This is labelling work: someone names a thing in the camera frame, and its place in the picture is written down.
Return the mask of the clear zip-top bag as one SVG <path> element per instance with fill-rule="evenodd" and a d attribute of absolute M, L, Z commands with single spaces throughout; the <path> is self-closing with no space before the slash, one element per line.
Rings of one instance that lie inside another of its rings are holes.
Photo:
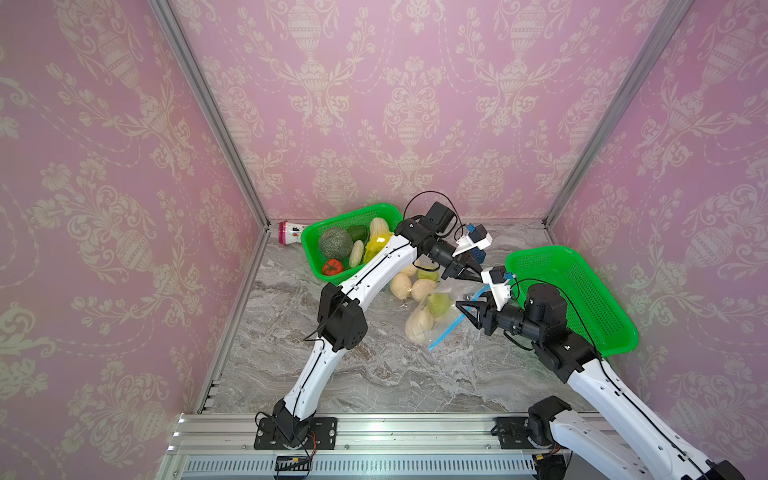
<path fill-rule="evenodd" d="M 390 282 L 390 290 L 399 300 L 415 302 L 404 333 L 408 340 L 427 345 L 429 350 L 439 345 L 466 318 L 465 311 L 479 316 L 475 302 L 501 308 L 516 298 L 512 288 L 518 278 L 504 266 L 484 269 L 480 283 L 453 278 L 440 282 L 420 278 L 413 282 L 411 277 L 415 271 L 415 267 L 407 267 L 398 273 Z"/>

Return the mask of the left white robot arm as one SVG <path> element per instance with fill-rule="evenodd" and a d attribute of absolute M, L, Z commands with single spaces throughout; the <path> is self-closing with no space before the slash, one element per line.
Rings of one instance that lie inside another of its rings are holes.
<path fill-rule="evenodd" d="M 300 449 L 310 437 L 319 400 L 343 357 L 365 337 L 365 312 L 375 297 L 406 266 L 426 256 L 443 269 L 443 278 L 479 281 L 481 266 L 473 249 L 484 250 L 492 236 L 481 225 L 467 225 L 466 234 L 452 243 L 448 227 L 458 215 L 440 202 L 427 214 L 403 219 L 393 236 L 358 273 L 340 285 L 326 284 L 320 296 L 318 326 L 307 339 L 312 351 L 288 394 L 270 414 L 255 416 L 255 447 Z"/>

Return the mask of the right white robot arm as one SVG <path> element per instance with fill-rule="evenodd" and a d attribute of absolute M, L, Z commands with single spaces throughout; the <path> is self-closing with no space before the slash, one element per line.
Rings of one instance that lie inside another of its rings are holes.
<path fill-rule="evenodd" d="M 529 410 L 532 440 L 563 447 L 609 479 L 740 479 L 728 460 L 716 461 L 686 441 L 618 376 L 596 347 L 566 322 L 569 299 L 558 287 L 535 283 L 522 306 L 509 286 L 492 287 L 457 309 L 479 330 L 530 340 L 539 361 L 587 400 L 619 435 L 593 427 L 567 402 L 551 396 Z"/>

